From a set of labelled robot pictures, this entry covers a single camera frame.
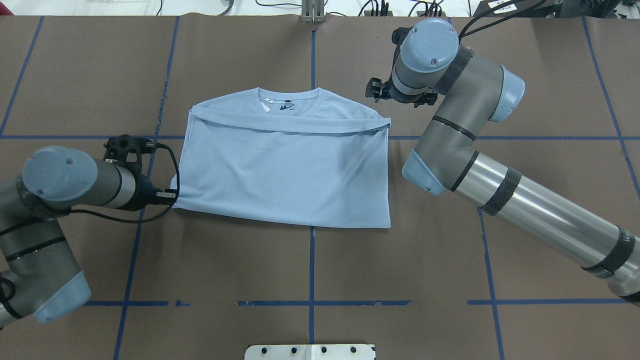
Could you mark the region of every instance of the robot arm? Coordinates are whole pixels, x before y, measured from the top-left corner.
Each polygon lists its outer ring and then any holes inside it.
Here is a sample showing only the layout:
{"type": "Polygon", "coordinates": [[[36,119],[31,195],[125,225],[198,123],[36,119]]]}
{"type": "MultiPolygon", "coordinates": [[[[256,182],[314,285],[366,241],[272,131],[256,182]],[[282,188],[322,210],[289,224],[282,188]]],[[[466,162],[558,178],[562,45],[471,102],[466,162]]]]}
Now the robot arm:
{"type": "Polygon", "coordinates": [[[633,234],[473,148],[487,120],[502,122],[518,105],[524,82],[459,45],[453,27],[440,19],[400,28],[394,42],[399,54],[389,81],[372,79],[367,96],[417,106],[426,97],[433,104],[433,92],[445,95],[404,164],[405,178],[435,195],[445,189],[460,194],[543,240],[605,279],[614,294],[640,306],[640,250],[633,234]]]}
{"type": "Polygon", "coordinates": [[[141,174],[141,155],[164,145],[123,135],[105,147],[105,161],[76,149],[44,147],[21,176],[0,182],[0,250],[10,267],[0,274],[0,327],[30,314],[49,322],[89,300],[84,274],[56,220],[82,212],[72,206],[134,211],[165,204],[166,213],[176,201],[176,190],[161,191],[141,174]],[[135,161],[127,161],[130,154],[135,161]]]}

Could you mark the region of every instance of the metal bracket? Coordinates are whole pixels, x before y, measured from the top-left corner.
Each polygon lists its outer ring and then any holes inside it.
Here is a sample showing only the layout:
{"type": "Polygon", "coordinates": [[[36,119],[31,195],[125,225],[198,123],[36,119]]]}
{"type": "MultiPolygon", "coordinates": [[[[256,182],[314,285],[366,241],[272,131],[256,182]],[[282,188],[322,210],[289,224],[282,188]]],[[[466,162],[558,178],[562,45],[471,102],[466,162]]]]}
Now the metal bracket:
{"type": "Polygon", "coordinates": [[[368,344],[333,345],[253,345],[244,360],[375,360],[376,346],[368,344]]]}
{"type": "Polygon", "coordinates": [[[302,0],[302,22],[324,22],[324,0],[302,0]]]}

